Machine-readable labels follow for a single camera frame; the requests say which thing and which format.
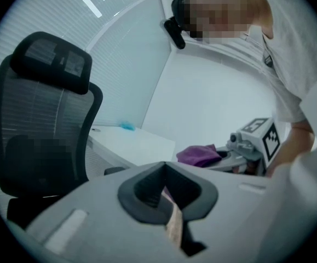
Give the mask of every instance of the person's hand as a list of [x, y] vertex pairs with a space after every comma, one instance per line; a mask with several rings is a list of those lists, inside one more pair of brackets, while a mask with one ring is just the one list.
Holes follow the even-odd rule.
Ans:
[[[247, 166], [246, 166], [246, 169], [245, 169], [245, 171], [244, 171], [244, 174], [247, 174], [247, 175], [256, 175], [258, 164], [259, 164], [259, 161], [256, 161], [256, 162], [248, 162], [248, 163], [247, 163]], [[233, 171], [233, 173], [243, 173], [243, 171], [240, 170], [240, 167], [239, 167], [239, 166], [233, 167], [233, 168], [232, 168], [232, 171]]]

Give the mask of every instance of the white desk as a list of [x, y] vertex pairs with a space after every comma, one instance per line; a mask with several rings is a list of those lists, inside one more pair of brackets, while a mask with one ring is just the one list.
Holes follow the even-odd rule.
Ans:
[[134, 167], [171, 161], [175, 142], [136, 128], [91, 127], [88, 145], [115, 166]]

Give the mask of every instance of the black mesh office chair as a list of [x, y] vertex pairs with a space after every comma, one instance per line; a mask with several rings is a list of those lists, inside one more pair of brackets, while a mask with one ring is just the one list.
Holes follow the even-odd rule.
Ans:
[[45, 32], [26, 37], [1, 63], [0, 188], [17, 197], [7, 218], [23, 228], [88, 180], [85, 148], [102, 103], [89, 82], [91, 63]]

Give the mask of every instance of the person's arm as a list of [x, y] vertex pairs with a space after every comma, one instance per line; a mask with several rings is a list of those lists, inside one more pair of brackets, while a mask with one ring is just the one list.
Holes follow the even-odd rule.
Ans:
[[292, 128], [286, 141], [267, 170], [266, 176], [272, 176], [276, 167], [284, 163], [292, 163], [296, 157], [305, 152], [309, 152], [314, 143], [314, 133], [308, 121], [292, 123]]

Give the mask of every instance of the purple cloth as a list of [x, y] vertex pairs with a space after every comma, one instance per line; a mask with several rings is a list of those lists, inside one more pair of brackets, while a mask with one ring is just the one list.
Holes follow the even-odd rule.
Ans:
[[176, 157], [178, 162], [194, 165], [195, 167], [207, 167], [211, 163], [218, 162], [222, 157], [217, 153], [214, 144], [207, 146], [190, 146], [179, 152]]

